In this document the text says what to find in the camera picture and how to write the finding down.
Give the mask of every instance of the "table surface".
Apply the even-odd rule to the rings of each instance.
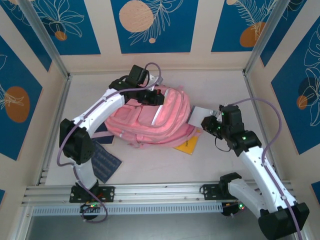
[[[106,91],[113,80],[127,74],[75,75],[72,79],[63,117],[73,119],[86,111]],[[233,103],[249,97],[241,71],[163,71],[163,84],[170,87],[183,86],[189,95],[191,105],[218,109],[219,104]],[[250,101],[240,106],[242,120],[247,130],[254,131],[261,142],[262,133],[253,105]],[[251,180],[251,173],[234,152],[222,152],[215,147],[215,137],[204,132],[192,155],[174,148],[152,146],[135,149],[119,138],[112,145],[104,145],[108,152],[122,161],[121,166],[107,184],[149,184],[217,181],[220,176],[237,172],[244,179]],[[218,141],[220,148],[226,142]],[[74,185],[76,179],[70,166],[58,167],[58,140],[46,178],[46,185]]]

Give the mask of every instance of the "white line drawing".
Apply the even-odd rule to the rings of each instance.
[[[5,66],[7,57],[3,54],[0,55],[0,70]],[[14,97],[8,94],[0,84],[0,109],[3,109],[6,105],[10,106],[10,104],[24,106],[23,102],[21,102],[23,99],[24,97]]]
[[[264,0],[262,7],[258,8],[256,0],[226,0],[228,5],[235,5],[238,8],[240,17],[246,24],[254,29],[254,38],[257,40],[262,31],[264,21],[274,9],[278,0]]]
[[[17,14],[21,12],[18,5],[11,1],[10,4],[6,4],[8,9],[17,19],[29,25],[23,13],[21,13],[22,17]],[[50,35],[55,36],[60,41],[67,39],[67,33],[77,35],[79,38],[82,37],[83,33],[77,24],[83,22],[85,16],[69,10],[69,0],[33,0],[31,4]]]
[[[297,105],[300,109],[310,107],[310,126],[320,124],[320,25],[313,33],[308,49],[304,56],[305,74],[308,78],[308,86],[299,96]]]
[[[282,17],[287,20],[289,12],[296,12],[299,11],[299,9],[302,7],[302,3],[305,0],[291,0],[284,10],[284,13],[282,14]]]
[[[139,41],[155,43],[166,25],[170,27],[169,14],[176,11],[184,0],[131,0],[120,10],[122,26],[131,33],[130,46]]]

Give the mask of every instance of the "pink backpack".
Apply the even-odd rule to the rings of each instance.
[[[202,130],[186,123],[190,101],[181,89],[157,86],[164,95],[160,106],[141,105],[131,99],[104,122],[108,131],[135,148],[149,145],[177,147]]]

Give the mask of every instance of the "white floor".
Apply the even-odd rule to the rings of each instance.
[[[113,80],[128,74],[76,75],[73,77],[63,118],[73,119],[82,114],[108,88]],[[241,71],[163,71],[163,84],[182,85],[192,105],[217,109],[219,104],[233,103],[249,97]],[[247,130],[254,131],[263,142],[261,130],[251,102],[240,106]],[[238,172],[244,179],[253,179],[234,152],[221,152],[215,147],[214,136],[203,133],[193,155],[173,148],[150,147],[134,149],[121,139],[115,139],[106,149],[122,164],[107,184],[178,183],[217,181],[220,176]],[[226,148],[225,142],[218,146]],[[71,167],[58,167],[58,140],[50,162],[46,185],[73,185],[76,181]]]

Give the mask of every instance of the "cable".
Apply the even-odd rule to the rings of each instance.
[[[291,214],[291,217],[292,217],[292,220],[294,222],[294,226],[295,226],[295,229],[296,229],[296,233],[298,235],[298,239],[299,240],[302,240],[302,235],[301,235],[301,231],[300,231],[300,228],[299,228],[299,224],[298,224],[298,221],[297,221],[297,218],[294,214],[294,211],[292,209],[292,207],[290,206],[287,198],[285,197],[285,194],[282,190],[282,188],[279,186],[279,184],[277,183],[277,180],[275,179],[275,177],[272,175],[270,169],[267,167],[267,165],[265,165],[265,162],[266,162],[266,153],[267,151],[270,149],[271,145],[277,140],[277,138],[279,137],[280,135],[280,132],[282,130],[282,119],[281,119],[281,116],[280,116],[280,113],[279,111],[277,110],[277,108],[269,101],[263,99],[263,98],[260,98],[260,97],[250,97],[250,98],[246,98],[246,99],[243,99],[241,101],[237,101],[237,102],[234,102],[232,103],[231,105],[238,105],[238,104],[241,104],[243,102],[247,102],[247,101],[260,101],[260,102],[263,102],[265,104],[268,104],[276,113],[277,117],[278,117],[278,120],[279,120],[279,127],[278,127],[278,131],[276,132],[275,136],[273,137],[273,139],[267,144],[267,146],[263,149],[263,152],[262,152],[262,156],[261,156],[261,160],[262,160],[262,164],[264,166],[264,169],[266,170],[266,172],[269,174],[270,178],[272,179],[274,185],[276,186],[276,188],[278,189],[279,193],[281,194],[281,198],[284,197],[284,202]]]
[[[94,111],[96,110],[101,104],[103,104],[105,101],[107,101],[109,98],[113,97],[114,95],[116,94],[120,94],[120,93],[124,93],[124,92],[133,92],[133,91],[142,91],[142,90],[147,90],[149,88],[152,88],[153,86],[155,86],[161,79],[161,68],[158,64],[154,63],[154,62],[149,62],[147,65],[145,65],[144,69],[147,69],[147,67],[149,65],[155,65],[158,70],[159,70],[159,77],[158,79],[153,83],[151,84],[150,86],[145,86],[145,87],[141,87],[141,88],[128,88],[128,89],[122,89],[122,90],[119,90],[119,91],[116,91],[116,92],[113,92],[111,93],[110,95],[108,95],[106,97],[106,99],[104,100],[101,100],[99,101],[96,105],[94,105],[84,116],[83,116],[83,120],[80,120],[72,129],[71,131],[65,136],[64,140],[62,141],[62,144],[59,148],[59,151],[58,151],[58,155],[56,157],[56,164],[59,166],[59,167],[64,167],[64,166],[68,166],[68,165],[71,165],[73,166],[73,173],[74,173],[74,176],[76,178],[76,180],[78,181],[78,184],[88,193],[90,194],[105,210],[105,216],[102,220],[98,220],[98,221],[90,221],[90,220],[86,220],[84,218],[85,216],[85,212],[86,211],[83,211],[82,212],[82,218],[83,220],[86,222],[86,223],[90,223],[90,224],[98,224],[98,223],[102,223],[103,221],[105,221],[107,219],[107,216],[108,216],[108,210],[105,206],[105,204],[98,198],[96,197],[88,188],[86,188],[86,186],[81,182],[79,176],[78,176],[78,173],[77,173],[77,170],[76,170],[76,165],[73,163],[73,162],[67,162],[67,163],[60,163],[60,158],[61,158],[61,154],[63,152],[63,149],[68,141],[68,139],[70,138],[70,136],[74,133],[74,131],[77,129],[77,127],[80,126],[81,123],[85,122],[86,121],[86,118],[88,118],[88,116]]]
[[[220,151],[225,152],[225,153],[228,153],[228,152],[231,151],[231,148],[230,148],[230,147],[229,147],[229,150],[223,150],[223,149],[219,148],[219,147],[217,146],[217,139],[218,139],[218,137],[216,136],[215,139],[214,139],[214,145],[215,145],[215,147],[216,147],[217,149],[219,149]]]

